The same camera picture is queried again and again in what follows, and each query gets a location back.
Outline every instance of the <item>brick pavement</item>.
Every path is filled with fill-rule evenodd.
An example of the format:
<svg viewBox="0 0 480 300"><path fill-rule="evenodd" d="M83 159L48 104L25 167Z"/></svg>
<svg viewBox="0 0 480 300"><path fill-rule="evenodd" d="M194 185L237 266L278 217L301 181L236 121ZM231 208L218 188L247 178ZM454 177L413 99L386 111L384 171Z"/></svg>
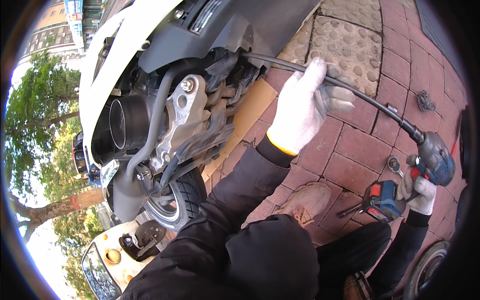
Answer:
<svg viewBox="0 0 480 300"><path fill-rule="evenodd" d="M462 81L445 56L423 34L420 18L411 3L407 7L397 0L379 2L383 20L383 60L376 98L383 104L395 105L399 115L421 130L438 132L452 149L457 119L467 103ZM291 74L272 68L266 80L280 92ZM436 112L420 111L416 93L421 90L426 90L436 103ZM263 137L275 116L276 103L276 100L272 102L247 134L246 141L237 146L225 160L223 168L217 170L213 184L231 172L248 142L256 139L258 143ZM358 203L366 186L376 179L392 179L399 183L400 176L388 169L386 159L390 155L397 156L405 172L405 159L408 154L417 153L417 148L408 135L382 112L358 98L354 104L356 108L349 113L334 112L327 117L320 133L292 164L285 181L249 216L249 221L265 218L282 205L295 188L312 180L322 180L332 188L327 208L307 227L316 244L325 244L372 221L371 217L358 213L343 219L338 219L336 214ZM454 232L456 206L465 186L458 154L456 169L452 183L446 188L437 188L429 231L419 254L437 240L448 240ZM403 216L392 222L392 238L404 219ZM397 289L403 287L411 268Z"/></svg>

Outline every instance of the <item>white work glove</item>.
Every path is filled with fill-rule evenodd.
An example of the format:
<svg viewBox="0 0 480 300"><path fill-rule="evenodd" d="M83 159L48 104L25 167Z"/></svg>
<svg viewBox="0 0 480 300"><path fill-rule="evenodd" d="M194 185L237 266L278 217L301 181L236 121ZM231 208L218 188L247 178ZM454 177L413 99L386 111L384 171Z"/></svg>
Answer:
<svg viewBox="0 0 480 300"><path fill-rule="evenodd" d="M325 75L338 77L352 85L350 77L341 76L340 69L314 58L305 74L295 72L285 82L280 95L272 126L267 131L270 142L284 153L295 156L320 130L328 112L354 108L351 91L322 84Z"/></svg>
<svg viewBox="0 0 480 300"><path fill-rule="evenodd" d="M410 210L430 216L433 210L435 195L437 194L437 187L422 176L418 176L413 180L410 175L410 170L412 170L412 167L408 167L402 178L402 182L398 186L396 199L402 200L410 198L412 190L415 189L419 195L408 203Z"/></svg>

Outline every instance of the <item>wheel rim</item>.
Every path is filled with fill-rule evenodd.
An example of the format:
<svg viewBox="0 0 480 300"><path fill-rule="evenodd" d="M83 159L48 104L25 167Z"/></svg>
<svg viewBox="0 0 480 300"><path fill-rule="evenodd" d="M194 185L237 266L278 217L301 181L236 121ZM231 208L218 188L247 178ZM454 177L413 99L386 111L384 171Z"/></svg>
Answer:
<svg viewBox="0 0 480 300"><path fill-rule="evenodd" d="M435 270L442 263L446 255L446 249L439 249L429 257L427 262L423 265L420 275L417 278L417 284L415 285L415 296L418 296L419 293L428 285L430 279L435 273Z"/></svg>
<svg viewBox="0 0 480 300"><path fill-rule="evenodd" d="M166 222L175 222L178 220L180 216L180 205L178 202L178 198L182 197L179 187L175 181L171 182L170 184L171 194L167 195L171 196L173 199L168 205L162 205L157 200L148 199L147 206L153 211L154 218L157 221L166 221Z"/></svg>

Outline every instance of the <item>black jacket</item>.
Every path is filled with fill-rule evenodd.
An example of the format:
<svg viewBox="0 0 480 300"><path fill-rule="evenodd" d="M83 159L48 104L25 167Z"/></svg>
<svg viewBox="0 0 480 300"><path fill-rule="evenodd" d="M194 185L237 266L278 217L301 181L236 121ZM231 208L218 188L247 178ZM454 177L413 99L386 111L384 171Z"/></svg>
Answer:
<svg viewBox="0 0 480 300"><path fill-rule="evenodd" d="M242 299L238 291L222 283L228 261L225 241L273 194L290 170L280 166L288 166L292 158L272 146L267 138L257 149L250 146L233 171L200 205L199 216L187 223L165 250L130 281L122 299ZM427 228L401 225L390 250L369 278L379 294L392 292L399 283Z"/></svg>

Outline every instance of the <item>black cable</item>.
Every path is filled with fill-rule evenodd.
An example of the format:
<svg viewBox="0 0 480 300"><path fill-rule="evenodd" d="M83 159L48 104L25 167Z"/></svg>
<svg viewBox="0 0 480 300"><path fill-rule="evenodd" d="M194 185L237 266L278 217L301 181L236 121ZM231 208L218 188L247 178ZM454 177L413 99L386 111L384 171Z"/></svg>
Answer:
<svg viewBox="0 0 480 300"><path fill-rule="evenodd" d="M270 57L270 56L263 55L263 54L243 52L241 55L244 56L244 57L248 57L248 58L274 62L274 63L277 63L279 65L289 67L289 68L292 68L292 69L294 69L296 71L300 71L300 72L305 72L305 70L307 69L306 67L297 65L296 63L288 62L288 61L285 61L285 60L277 59L277 58ZM340 87L346 88L347 90L352 91L353 94L357 95L358 97L360 97L363 100L367 101L368 103L372 104L373 106L375 106L379 110L383 111L385 114L387 114L387 116L394 119L398 124L402 125L402 123L404 123L404 120L401 117L399 117L396 113L392 112L387 107L385 107L383 104L381 104L381 103L377 102L375 99L365 95L364 93L357 90L356 88L353 88L350 85L348 85L348 84L346 84L346 83L344 83L344 82L342 82L338 79L332 78L330 76L325 76L325 80L327 80L331 84L334 84L334 85L337 85L337 86L340 86Z"/></svg>

